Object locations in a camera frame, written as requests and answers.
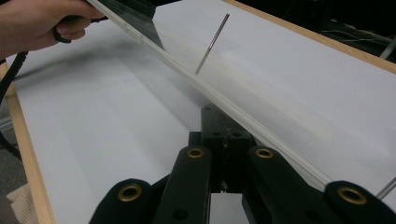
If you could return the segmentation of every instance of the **white surface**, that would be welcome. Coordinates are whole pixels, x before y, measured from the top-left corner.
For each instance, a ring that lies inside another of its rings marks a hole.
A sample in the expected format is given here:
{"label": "white surface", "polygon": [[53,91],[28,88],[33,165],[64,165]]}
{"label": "white surface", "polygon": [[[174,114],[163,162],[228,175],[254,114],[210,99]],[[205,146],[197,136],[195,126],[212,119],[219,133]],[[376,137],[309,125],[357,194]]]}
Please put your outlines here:
{"label": "white surface", "polygon": [[[225,13],[199,77],[275,136],[270,144],[329,179],[379,192],[396,173],[396,76],[219,1],[159,7],[155,20],[195,31],[180,30],[197,38],[187,49],[203,55]],[[177,50],[168,36],[167,52],[191,70],[200,57],[184,57],[186,47]],[[109,21],[71,45],[32,52],[16,84],[57,223],[88,222],[123,179],[153,183],[168,174],[207,104]],[[243,223],[226,204],[233,216],[219,223]]]}

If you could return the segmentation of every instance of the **black cord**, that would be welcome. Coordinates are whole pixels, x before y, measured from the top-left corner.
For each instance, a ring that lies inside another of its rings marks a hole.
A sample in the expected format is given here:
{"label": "black cord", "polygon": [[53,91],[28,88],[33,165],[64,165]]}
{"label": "black cord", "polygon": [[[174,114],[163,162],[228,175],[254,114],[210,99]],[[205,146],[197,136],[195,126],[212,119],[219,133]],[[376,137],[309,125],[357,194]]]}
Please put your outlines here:
{"label": "black cord", "polygon": [[[26,55],[28,54],[28,51],[21,52],[17,55],[15,58],[14,62],[12,65],[9,67],[6,75],[3,77],[3,79],[0,82],[0,104],[3,103],[3,99],[6,96],[6,92],[11,85],[12,81],[14,80],[15,76],[18,74],[20,71],[25,59]],[[12,146],[8,140],[3,136],[3,134],[0,132],[0,144],[13,156],[18,158],[21,161],[21,153],[19,150],[17,150],[14,146]]]}

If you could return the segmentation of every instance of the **transparent acrylic sheet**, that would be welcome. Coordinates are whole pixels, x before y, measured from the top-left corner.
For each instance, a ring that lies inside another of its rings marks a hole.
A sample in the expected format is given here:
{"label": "transparent acrylic sheet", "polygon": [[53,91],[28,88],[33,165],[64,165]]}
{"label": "transparent acrylic sheet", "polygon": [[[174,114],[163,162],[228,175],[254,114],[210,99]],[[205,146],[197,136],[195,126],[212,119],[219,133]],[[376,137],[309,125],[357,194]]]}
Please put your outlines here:
{"label": "transparent acrylic sheet", "polygon": [[[153,21],[165,50],[90,2],[279,150],[314,187],[345,179],[376,194],[395,176],[393,74],[221,1],[157,7]],[[226,13],[230,19],[196,76]]]}

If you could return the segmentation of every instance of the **human hand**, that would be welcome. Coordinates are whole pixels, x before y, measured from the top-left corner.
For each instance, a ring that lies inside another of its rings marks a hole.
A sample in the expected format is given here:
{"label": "human hand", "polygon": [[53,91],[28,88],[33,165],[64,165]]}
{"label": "human hand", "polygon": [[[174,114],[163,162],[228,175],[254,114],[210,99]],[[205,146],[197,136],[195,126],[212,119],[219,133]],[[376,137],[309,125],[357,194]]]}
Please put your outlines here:
{"label": "human hand", "polygon": [[[78,17],[59,23],[68,15]],[[55,45],[55,26],[62,38],[79,39],[85,35],[84,28],[91,19],[102,17],[83,0],[11,0],[0,6],[0,58]]]}

